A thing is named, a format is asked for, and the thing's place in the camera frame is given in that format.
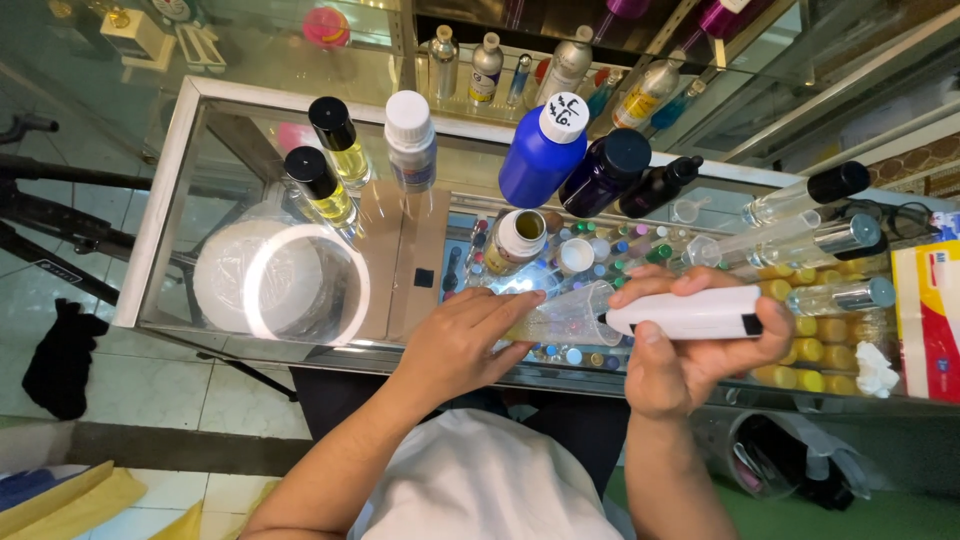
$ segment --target pink lid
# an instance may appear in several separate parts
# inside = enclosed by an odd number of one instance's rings
[[[350,25],[333,8],[314,8],[303,18],[303,36],[322,49],[335,49],[350,41]]]
[[[290,152],[300,146],[312,146],[323,149],[320,139],[310,126],[280,122],[276,129],[276,142],[285,152]]]

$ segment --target right hand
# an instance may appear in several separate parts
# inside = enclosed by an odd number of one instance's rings
[[[491,354],[493,344],[545,298],[541,290],[495,295],[486,287],[464,289],[420,322],[390,376],[392,383],[426,413],[497,382],[534,343],[515,341]]]
[[[730,274],[704,266],[676,279],[665,268],[644,264],[632,269],[630,276],[610,298],[610,307],[624,307],[651,294],[689,296],[707,288],[743,284]],[[707,400],[721,379],[784,357],[793,338],[793,314],[779,302],[761,296],[756,301],[756,316],[763,324],[763,334],[757,338],[671,342],[652,321],[636,325],[624,388],[631,409],[650,418],[686,416]]]

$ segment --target black square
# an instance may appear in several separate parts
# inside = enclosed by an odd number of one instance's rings
[[[433,288],[433,270],[418,268],[414,274],[414,287]]]

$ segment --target black cloth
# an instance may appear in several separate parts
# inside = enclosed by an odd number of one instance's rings
[[[86,412],[86,381],[97,348],[93,339],[110,325],[81,305],[57,298],[57,321],[36,346],[22,386],[34,403],[61,420],[76,420]]]
[[[346,420],[387,380],[380,375],[316,368],[291,367],[290,373],[314,441]],[[483,390],[487,391],[484,394],[487,400],[490,389]],[[469,396],[457,398],[453,406]],[[538,411],[522,424],[553,438],[573,454],[587,469],[593,486],[603,498],[627,438],[630,420],[627,402],[618,398],[536,391],[531,392],[530,405]],[[437,411],[431,413],[424,421],[437,414]]]

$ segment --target white shirt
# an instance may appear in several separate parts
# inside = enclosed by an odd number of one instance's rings
[[[616,539],[593,482],[559,443],[454,409],[410,432],[348,539]]]

